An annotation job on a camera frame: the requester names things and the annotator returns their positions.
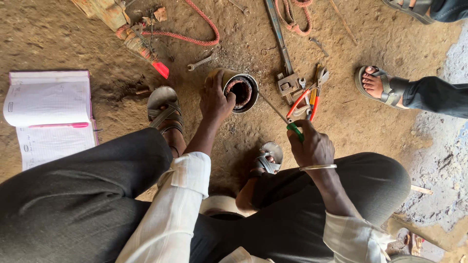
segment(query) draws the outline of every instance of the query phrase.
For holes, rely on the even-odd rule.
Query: pink pen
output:
[[[42,125],[32,125],[29,128],[45,128],[45,127],[73,127],[73,128],[86,128],[89,123],[67,123],[67,124],[42,124]]]

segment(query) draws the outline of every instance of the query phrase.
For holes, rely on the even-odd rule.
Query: hand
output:
[[[333,164],[335,148],[328,135],[317,132],[309,120],[297,120],[294,123],[302,127],[304,134],[304,142],[301,143],[295,132],[287,132],[297,164],[300,167]]]
[[[205,88],[200,91],[200,109],[203,119],[221,124],[231,114],[235,106],[235,94],[229,92],[227,98],[221,87],[224,70],[220,70],[214,78],[205,80]]]

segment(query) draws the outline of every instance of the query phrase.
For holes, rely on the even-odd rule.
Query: rolled-up sleeve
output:
[[[335,263],[386,263],[385,250],[395,239],[371,223],[326,212],[323,241]]]
[[[201,152],[173,160],[151,206],[117,263],[189,261],[190,241],[202,199],[208,197],[211,160]]]

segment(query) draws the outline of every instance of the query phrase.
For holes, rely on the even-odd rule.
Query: red tool handle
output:
[[[314,104],[314,109],[312,110],[312,115],[310,115],[310,122],[314,120],[315,114],[317,112],[317,108],[319,107],[319,102],[320,102],[320,97],[317,96],[315,97],[315,104]]]
[[[300,96],[299,98],[296,100],[296,102],[292,105],[291,109],[289,110],[288,114],[286,114],[286,118],[289,118],[291,116],[291,114],[294,112],[294,110],[296,109],[297,105],[299,105],[300,101],[302,101],[304,99],[305,96],[307,96],[308,94],[310,93],[310,89],[307,89],[306,91],[304,91]]]

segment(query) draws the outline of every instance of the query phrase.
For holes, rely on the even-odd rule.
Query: screwdriver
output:
[[[297,128],[296,124],[294,123],[289,123],[286,118],[279,112],[278,109],[275,108],[275,106],[273,106],[273,104],[265,97],[265,95],[263,95],[263,93],[259,90],[258,93],[260,94],[260,96],[266,101],[266,103],[268,103],[270,105],[270,107],[281,117],[281,119],[283,119],[285,121],[285,123],[287,124],[286,128],[288,130],[291,130],[291,131],[294,131],[297,136],[299,136],[299,141],[300,142],[303,142],[304,141],[304,134],[302,134],[299,129]]]

